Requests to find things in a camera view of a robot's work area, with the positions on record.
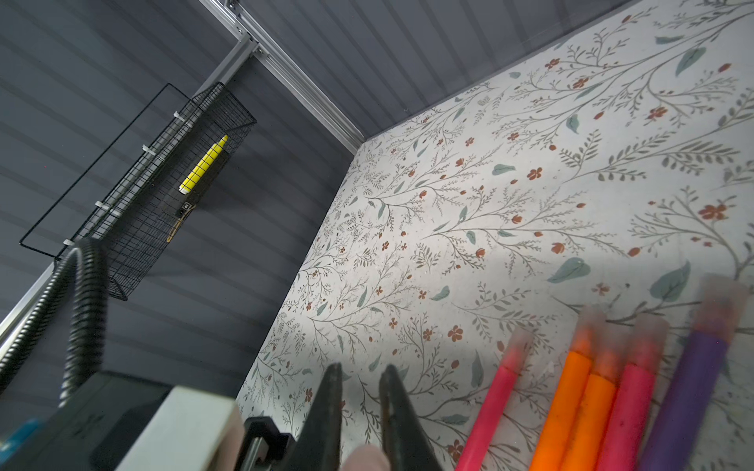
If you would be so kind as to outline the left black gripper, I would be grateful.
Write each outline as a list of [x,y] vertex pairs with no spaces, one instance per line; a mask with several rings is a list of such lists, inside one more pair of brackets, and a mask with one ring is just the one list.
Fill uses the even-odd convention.
[[235,471],[275,471],[283,469],[295,438],[281,432],[271,417],[250,417],[243,424],[245,437]]

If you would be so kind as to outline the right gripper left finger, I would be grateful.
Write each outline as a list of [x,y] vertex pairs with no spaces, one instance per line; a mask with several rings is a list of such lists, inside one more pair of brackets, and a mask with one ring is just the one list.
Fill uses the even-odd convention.
[[283,470],[329,470],[341,466],[343,369],[329,365],[313,399],[302,433]]

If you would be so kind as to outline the pink marker pen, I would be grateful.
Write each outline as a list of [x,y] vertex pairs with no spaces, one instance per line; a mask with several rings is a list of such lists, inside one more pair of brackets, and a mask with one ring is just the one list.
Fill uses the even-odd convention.
[[480,470],[497,433],[507,403],[528,357],[532,333],[518,327],[512,334],[493,382],[474,422],[463,453],[456,466],[461,471]]
[[641,314],[636,318],[598,470],[636,469],[668,332],[669,323],[661,317]]

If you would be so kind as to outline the translucent pink pen cap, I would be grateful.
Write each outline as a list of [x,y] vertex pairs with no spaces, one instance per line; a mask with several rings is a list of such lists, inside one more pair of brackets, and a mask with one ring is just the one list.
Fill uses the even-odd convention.
[[390,471],[391,465],[385,453],[375,445],[357,447],[343,462],[341,471]]

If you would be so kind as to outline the orange marker pen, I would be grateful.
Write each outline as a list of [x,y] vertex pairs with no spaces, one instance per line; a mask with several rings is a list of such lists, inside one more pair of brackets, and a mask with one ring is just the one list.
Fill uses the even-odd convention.
[[587,378],[561,470],[595,470],[626,362],[628,330],[608,324]]
[[605,322],[606,316],[600,309],[585,306],[581,310],[530,471],[560,469]]

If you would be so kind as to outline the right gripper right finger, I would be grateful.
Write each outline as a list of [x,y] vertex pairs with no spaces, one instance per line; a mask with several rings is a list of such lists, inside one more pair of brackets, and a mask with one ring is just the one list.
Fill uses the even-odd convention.
[[396,471],[441,470],[396,366],[379,381],[382,449]]

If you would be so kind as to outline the purple marker pen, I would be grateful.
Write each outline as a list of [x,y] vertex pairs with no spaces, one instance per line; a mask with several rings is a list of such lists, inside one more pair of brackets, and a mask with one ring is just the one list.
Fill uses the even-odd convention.
[[701,302],[639,470],[687,465],[749,297],[750,288],[738,281],[712,274],[702,279]]

